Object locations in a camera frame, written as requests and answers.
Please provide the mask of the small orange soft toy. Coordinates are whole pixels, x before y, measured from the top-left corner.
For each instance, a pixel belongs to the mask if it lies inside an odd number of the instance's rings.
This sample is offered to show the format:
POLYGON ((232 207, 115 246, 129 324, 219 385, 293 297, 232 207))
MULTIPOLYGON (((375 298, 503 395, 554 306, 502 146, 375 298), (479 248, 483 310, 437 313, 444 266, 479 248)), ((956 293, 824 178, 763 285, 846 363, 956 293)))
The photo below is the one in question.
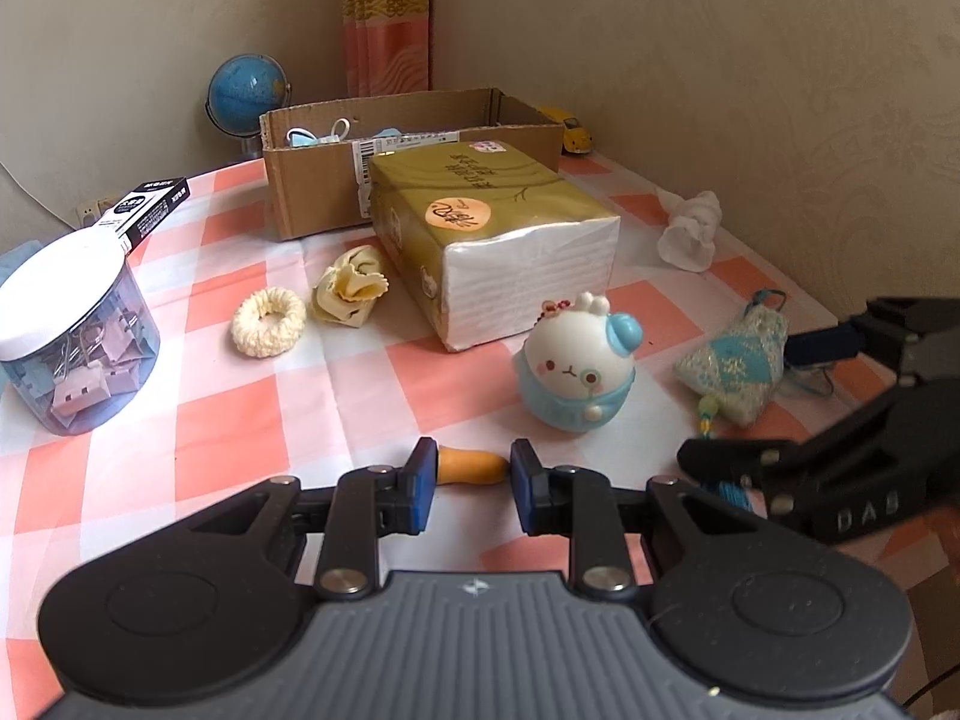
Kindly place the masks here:
POLYGON ((493 486, 506 481, 509 476, 509 461, 487 450, 454 449, 439 447, 438 484, 468 484, 469 486, 493 486))

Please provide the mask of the blue embroidered sachet pouch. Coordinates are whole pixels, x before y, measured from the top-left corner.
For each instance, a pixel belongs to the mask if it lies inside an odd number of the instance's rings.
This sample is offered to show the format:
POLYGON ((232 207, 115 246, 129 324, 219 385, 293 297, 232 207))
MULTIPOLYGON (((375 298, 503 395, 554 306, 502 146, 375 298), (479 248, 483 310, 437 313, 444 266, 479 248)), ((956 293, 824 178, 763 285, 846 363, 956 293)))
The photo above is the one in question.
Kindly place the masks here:
POLYGON ((782 289, 755 291, 738 319, 674 362, 675 379, 698 397, 695 439, 715 437, 719 418, 737 427, 754 426, 783 377, 806 394, 835 393, 832 362, 807 367, 786 362, 786 304, 782 289))

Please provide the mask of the white blue bunny toy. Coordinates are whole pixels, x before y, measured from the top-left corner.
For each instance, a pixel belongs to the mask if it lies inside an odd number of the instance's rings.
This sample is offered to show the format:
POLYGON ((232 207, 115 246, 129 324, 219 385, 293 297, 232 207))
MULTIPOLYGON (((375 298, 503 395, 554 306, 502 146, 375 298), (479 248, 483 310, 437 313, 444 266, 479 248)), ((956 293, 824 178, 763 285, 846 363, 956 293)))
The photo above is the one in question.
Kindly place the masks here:
POLYGON ((612 421, 636 379, 644 330, 589 291, 547 301, 512 362, 524 406, 565 433, 590 433, 612 421))

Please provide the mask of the pink checkered tablecloth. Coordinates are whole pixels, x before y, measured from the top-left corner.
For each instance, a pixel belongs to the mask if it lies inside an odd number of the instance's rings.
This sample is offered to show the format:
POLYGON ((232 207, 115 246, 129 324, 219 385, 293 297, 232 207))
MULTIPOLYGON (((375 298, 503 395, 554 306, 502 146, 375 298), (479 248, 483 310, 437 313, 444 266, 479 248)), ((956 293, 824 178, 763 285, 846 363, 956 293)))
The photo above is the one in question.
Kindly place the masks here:
POLYGON ((265 227, 260 164, 195 177, 189 200, 132 257, 160 329, 155 371, 124 411, 91 433, 49 434, 14 392, 2 397, 2 712, 41 713, 59 692, 39 649, 37 606, 73 567, 267 476, 309 488, 357 466, 398 463, 423 436, 504 454, 529 439, 545 463, 574 463, 633 488, 667 472, 695 431, 697 404, 675 382, 683 351, 711 337, 763 288, 788 296, 797 330, 833 314, 737 241, 718 238, 704 273, 665 266, 651 182, 594 156, 566 177, 622 218, 613 309, 641 322, 638 377, 623 410, 585 436, 560 433, 519 401, 516 341, 449 353, 394 286, 358 328, 311 323, 270 359, 238 355, 229 321, 265 286, 309 293, 364 229, 279 244, 265 227))

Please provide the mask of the crumpled white tissue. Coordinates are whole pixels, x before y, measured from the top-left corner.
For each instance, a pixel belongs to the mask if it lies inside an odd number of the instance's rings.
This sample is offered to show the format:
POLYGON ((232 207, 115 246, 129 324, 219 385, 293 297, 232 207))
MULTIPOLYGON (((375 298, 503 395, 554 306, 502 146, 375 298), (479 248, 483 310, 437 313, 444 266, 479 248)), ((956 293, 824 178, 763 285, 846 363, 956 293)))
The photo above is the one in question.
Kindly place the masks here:
POLYGON ((713 265, 716 234, 722 221, 715 192, 703 190, 691 199, 659 188, 658 199, 667 213, 667 226, 658 240, 658 254, 667 265, 703 273, 713 265))

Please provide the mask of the cream hair scrunchie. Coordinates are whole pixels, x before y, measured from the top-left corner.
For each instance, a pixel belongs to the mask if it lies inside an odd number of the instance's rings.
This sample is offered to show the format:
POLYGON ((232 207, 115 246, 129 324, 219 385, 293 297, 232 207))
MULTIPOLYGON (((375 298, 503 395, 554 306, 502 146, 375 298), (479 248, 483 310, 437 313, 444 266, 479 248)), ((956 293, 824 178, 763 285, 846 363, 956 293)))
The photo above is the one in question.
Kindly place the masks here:
POLYGON ((248 358, 273 358, 290 351, 306 328, 306 305, 286 288, 263 288, 236 309, 229 335, 248 358))

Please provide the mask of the yellow toy car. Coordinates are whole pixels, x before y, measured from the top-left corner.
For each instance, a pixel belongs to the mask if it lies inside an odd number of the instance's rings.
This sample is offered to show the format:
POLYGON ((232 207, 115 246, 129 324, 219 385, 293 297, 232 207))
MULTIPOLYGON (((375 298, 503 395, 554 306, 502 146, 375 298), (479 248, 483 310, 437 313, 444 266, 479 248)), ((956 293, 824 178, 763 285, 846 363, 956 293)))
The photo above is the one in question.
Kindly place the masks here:
POLYGON ((563 127, 562 150, 568 156, 587 156, 594 151, 594 138, 578 117, 555 106, 539 106, 537 110, 563 127))

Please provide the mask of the clear jar of binder clips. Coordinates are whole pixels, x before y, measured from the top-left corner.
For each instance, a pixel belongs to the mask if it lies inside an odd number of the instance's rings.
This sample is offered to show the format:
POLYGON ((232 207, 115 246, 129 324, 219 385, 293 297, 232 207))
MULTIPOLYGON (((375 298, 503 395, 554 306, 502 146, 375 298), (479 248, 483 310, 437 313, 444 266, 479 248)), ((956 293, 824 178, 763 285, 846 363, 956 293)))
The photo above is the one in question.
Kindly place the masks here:
POLYGON ((57 239, 2 283, 2 369, 46 429, 89 433, 148 380, 160 332, 114 232, 57 239))

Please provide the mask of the open cardboard box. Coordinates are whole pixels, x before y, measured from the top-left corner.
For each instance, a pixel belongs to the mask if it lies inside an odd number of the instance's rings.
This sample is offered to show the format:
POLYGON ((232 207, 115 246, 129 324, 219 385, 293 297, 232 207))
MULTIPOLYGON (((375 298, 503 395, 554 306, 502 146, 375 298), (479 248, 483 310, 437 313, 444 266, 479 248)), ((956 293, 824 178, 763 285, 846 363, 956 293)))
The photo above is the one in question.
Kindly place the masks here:
POLYGON ((394 164, 438 164, 451 151, 471 158, 510 149, 548 169, 562 156, 563 127, 498 88, 420 91, 272 110, 260 117, 275 231, 284 241, 371 221, 373 190, 394 164), (347 140, 290 148, 286 132, 327 133, 340 117, 347 140))

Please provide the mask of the black and white small box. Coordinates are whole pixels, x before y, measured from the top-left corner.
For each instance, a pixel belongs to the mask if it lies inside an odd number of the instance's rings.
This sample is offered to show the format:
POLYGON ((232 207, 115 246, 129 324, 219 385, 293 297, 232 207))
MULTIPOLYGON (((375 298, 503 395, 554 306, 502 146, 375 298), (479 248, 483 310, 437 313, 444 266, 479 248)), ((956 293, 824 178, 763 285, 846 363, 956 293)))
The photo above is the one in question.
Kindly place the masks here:
POLYGON ((189 197, 185 177, 144 182, 103 211, 93 226, 114 232, 124 252, 130 254, 189 197))

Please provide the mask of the blue mask inside box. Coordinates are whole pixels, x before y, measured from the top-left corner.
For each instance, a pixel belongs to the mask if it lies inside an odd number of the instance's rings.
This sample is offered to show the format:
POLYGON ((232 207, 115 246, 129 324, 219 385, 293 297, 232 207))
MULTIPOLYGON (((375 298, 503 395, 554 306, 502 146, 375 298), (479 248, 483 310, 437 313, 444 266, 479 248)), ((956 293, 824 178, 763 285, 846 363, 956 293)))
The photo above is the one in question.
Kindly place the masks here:
POLYGON ((286 144, 290 148, 308 148, 308 146, 317 145, 335 145, 347 140, 352 132, 352 122, 340 117, 331 126, 331 130, 322 135, 317 135, 306 127, 291 127, 286 132, 286 144))

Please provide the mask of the blue desk globe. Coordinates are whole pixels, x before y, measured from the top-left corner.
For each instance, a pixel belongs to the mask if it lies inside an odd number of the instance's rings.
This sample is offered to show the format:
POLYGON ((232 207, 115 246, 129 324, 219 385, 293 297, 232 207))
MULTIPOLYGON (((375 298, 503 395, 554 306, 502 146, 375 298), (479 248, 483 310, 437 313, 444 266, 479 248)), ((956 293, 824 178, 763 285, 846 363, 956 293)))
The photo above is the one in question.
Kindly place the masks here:
POLYGON ((245 160, 262 156, 260 117, 288 106, 291 83, 270 55, 239 54, 224 60, 206 88, 205 114, 213 127, 235 138, 245 160))

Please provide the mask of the blue embroidered pillow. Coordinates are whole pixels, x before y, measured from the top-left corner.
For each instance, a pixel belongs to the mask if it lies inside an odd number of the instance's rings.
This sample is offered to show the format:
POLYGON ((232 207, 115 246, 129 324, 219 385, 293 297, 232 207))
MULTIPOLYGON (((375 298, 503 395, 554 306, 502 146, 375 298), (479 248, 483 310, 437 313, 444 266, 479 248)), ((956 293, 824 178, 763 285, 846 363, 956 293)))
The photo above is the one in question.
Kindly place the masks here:
POLYGON ((0 255, 0 284, 7 281, 23 263, 31 259, 32 255, 37 254, 41 249, 43 249, 43 244, 39 241, 26 241, 0 255))

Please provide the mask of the orange patterned curtain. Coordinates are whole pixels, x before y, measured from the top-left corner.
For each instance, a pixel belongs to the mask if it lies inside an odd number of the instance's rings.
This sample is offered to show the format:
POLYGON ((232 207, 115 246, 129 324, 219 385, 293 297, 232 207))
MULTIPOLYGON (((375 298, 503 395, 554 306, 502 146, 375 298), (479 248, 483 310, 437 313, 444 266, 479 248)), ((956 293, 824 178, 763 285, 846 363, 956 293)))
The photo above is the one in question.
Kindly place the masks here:
POLYGON ((427 91, 431 0, 342 0, 350 96, 427 91))

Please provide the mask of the white wall socket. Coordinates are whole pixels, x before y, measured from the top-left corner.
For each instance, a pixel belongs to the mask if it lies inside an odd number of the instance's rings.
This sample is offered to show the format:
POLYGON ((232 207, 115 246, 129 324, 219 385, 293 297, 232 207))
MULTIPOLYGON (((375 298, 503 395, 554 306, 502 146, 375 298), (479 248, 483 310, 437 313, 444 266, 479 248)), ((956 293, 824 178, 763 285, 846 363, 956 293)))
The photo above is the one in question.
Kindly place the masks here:
POLYGON ((117 197, 103 197, 102 199, 86 200, 75 206, 75 215, 78 226, 88 227, 97 223, 119 199, 117 197))

